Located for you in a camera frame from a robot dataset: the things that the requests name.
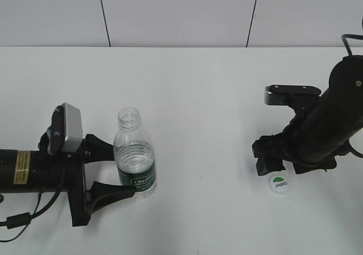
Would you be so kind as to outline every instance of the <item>sticker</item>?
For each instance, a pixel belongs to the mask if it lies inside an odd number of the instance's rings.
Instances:
[[[142,173],[126,173],[119,169],[119,176],[123,185],[134,185],[137,192],[146,191],[154,184],[156,179],[155,162]]]
[[[30,151],[18,151],[14,172],[14,184],[26,184],[28,182]]]

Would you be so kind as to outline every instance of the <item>bottle cap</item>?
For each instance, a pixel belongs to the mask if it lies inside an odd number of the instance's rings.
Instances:
[[[275,194],[286,194],[291,186],[289,176],[286,174],[276,174],[268,181],[270,190]]]

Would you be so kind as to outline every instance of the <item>tabletop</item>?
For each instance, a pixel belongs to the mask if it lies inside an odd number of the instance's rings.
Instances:
[[[363,49],[354,49],[363,53]],[[251,145],[279,133],[288,107],[264,105],[270,84],[324,91],[343,48],[0,48],[0,148],[36,150],[56,106],[82,114],[83,135],[112,143],[117,113],[139,109],[153,139],[158,185],[72,227],[66,194],[3,254],[361,254],[363,165],[292,177],[287,195],[259,177]],[[363,150],[363,134],[352,144]],[[86,165],[119,184],[116,165]],[[5,194],[0,221],[33,211],[37,194]],[[44,194],[44,206],[52,193]],[[9,239],[19,229],[0,229]]]

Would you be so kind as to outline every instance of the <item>bottle label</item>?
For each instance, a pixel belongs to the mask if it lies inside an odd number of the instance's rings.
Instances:
[[[119,169],[119,176],[123,185],[134,185],[137,192],[146,191],[154,184],[157,178],[155,161],[148,170],[142,173],[126,173]]]

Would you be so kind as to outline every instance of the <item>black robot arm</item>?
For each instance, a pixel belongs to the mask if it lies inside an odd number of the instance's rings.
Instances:
[[[329,88],[271,85],[267,105],[287,105],[296,115],[279,134],[262,136],[253,145],[259,176],[294,164],[297,174],[336,167],[335,156],[354,150],[349,139],[363,128],[363,56],[347,56],[330,75]]]
[[[83,139],[79,109],[64,103],[52,116],[52,123],[41,137],[38,151],[0,150],[0,193],[67,192],[72,226],[86,226],[91,214],[106,205],[132,197],[135,186],[116,186],[94,182],[86,189],[85,164],[113,161],[113,146],[87,134]],[[0,225],[8,228],[30,223],[41,215],[11,216]]]

